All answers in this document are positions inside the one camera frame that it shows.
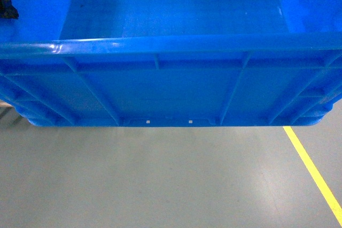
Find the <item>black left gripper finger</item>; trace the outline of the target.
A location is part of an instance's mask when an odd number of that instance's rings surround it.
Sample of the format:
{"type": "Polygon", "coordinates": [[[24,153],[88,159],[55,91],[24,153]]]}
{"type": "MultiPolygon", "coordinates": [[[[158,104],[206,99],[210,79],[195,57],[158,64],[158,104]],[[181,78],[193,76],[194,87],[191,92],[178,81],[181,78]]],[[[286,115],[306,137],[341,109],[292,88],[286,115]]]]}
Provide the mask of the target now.
{"type": "Polygon", "coordinates": [[[1,0],[1,18],[19,19],[18,10],[13,6],[11,0],[1,0]]]}

